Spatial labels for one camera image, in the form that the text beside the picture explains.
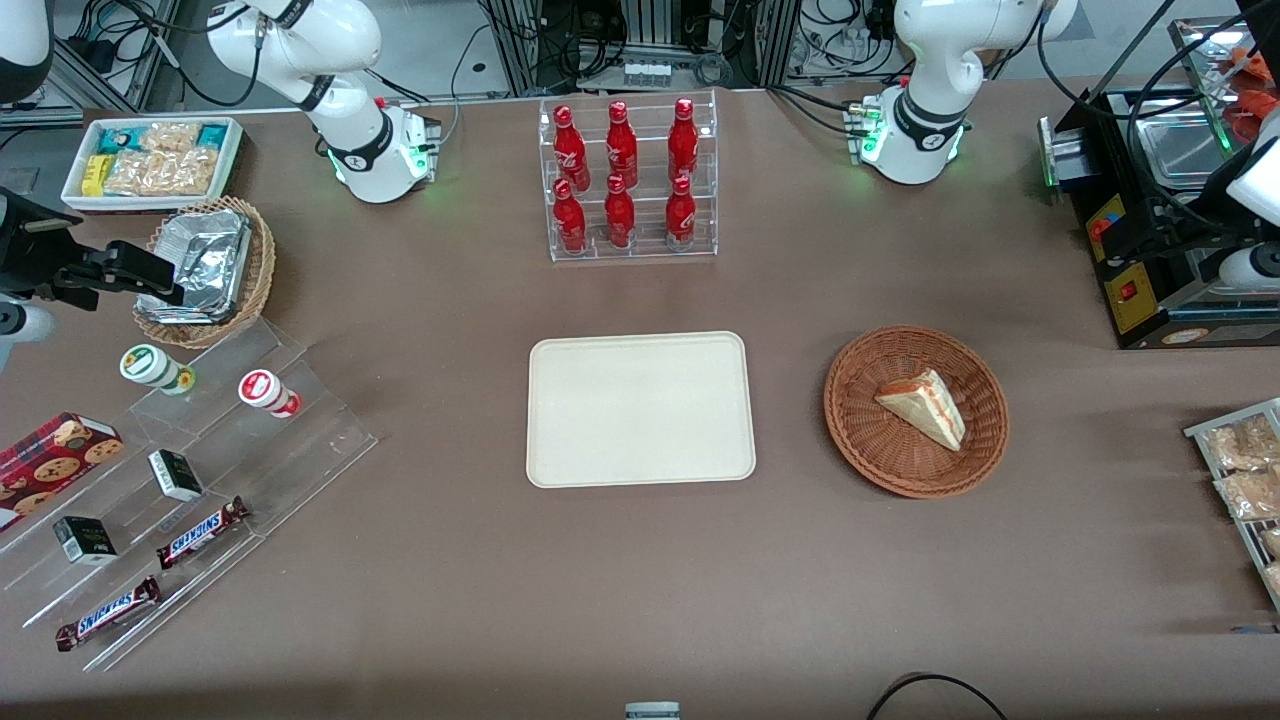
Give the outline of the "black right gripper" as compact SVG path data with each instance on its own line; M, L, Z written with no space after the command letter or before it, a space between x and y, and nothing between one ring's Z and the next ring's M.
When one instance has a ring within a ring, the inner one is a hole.
M82 218L54 211L1 190L1 291L13 299L42 299L84 311L99 309L99 291L146 295L183 305L175 266L145 249L115 240L84 251L70 228Z

